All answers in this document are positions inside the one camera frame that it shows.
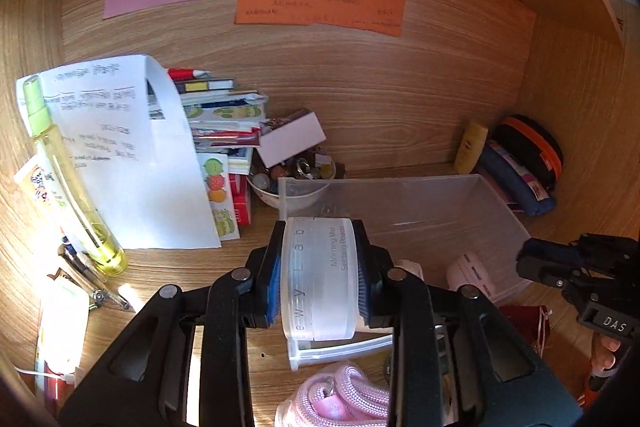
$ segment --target white cable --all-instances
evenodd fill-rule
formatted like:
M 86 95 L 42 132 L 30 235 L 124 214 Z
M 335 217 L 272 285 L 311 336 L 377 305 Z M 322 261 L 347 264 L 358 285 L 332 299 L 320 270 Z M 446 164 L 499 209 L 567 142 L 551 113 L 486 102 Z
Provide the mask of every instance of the white cable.
M 18 373 L 23 373 L 25 375 L 35 375 L 36 377 L 47 377 L 47 378 L 55 378 L 56 380 L 64 380 L 66 383 L 74 384 L 76 383 L 75 375 L 54 375 L 52 373 L 41 373 L 39 371 L 29 371 L 27 369 L 20 369 L 14 365 L 14 369 Z

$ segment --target bowl of small items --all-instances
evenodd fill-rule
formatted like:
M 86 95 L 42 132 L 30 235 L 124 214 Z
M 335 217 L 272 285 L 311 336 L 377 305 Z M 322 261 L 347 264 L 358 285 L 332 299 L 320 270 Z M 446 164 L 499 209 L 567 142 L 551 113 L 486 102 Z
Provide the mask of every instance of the bowl of small items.
M 336 165 L 331 156 L 322 154 L 316 148 L 306 150 L 288 160 L 278 163 L 271 168 L 266 168 L 258 156 L 252 165 L 252 174 L 249 176 L 249 185 L 264 201 L 264 203 L 278 208 L 280 197 L 278 195 L 278 180 L 280 178 L 296 178 L 299 180 L 333 180 L 336 177 L 344 177 L 344 166 Z M 287 206 L 291 210 L 300 210 L 316 203 L 326 187 L 311 189 L 308 193 L 287 197 Z

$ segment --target stack of books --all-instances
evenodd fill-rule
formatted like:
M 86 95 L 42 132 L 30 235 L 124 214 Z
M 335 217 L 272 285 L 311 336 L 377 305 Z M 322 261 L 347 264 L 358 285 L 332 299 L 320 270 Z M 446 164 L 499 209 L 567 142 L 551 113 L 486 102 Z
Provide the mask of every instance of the stack of books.
M 215 78 L 210 71 L 167 73 L 180 94 L 196 153 L 226 154 L 231 174 L 249 174 L 261 124 L 267 120 L 268 97 L 255 90 L 234 90 L 232 78 Z M 163 118 L 151 89 L 148 108 L 151 118 Z

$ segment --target yellow liquid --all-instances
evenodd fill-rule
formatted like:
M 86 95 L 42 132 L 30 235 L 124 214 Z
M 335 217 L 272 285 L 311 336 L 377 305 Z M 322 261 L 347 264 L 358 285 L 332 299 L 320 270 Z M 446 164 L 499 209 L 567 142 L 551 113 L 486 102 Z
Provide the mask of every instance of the yellow liquid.
M 38 159 L 44 163 L 41 168 L 50 203 L 62 224 L 78 237 L 98 270 L 108 276 L 124 272 L 127 256 L 98 214 L 68 156 L 58 126 L 50 125 L 33 140 Z

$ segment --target pencil case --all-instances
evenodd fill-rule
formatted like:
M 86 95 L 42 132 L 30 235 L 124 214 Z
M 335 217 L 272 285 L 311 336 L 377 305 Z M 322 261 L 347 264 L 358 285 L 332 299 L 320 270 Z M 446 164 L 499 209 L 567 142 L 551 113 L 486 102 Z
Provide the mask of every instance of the pencil case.
M 524 210 L 527 216 L 542 216 L 556 207 L 556 200 L 535 176 L 494 140 L 489 140 L 479 164 Z
M 491 137 L 533 174 L 546 190 L 553 190 L 562 173 L 562 150 L 538 122 L 520 114 L 505 118 Z

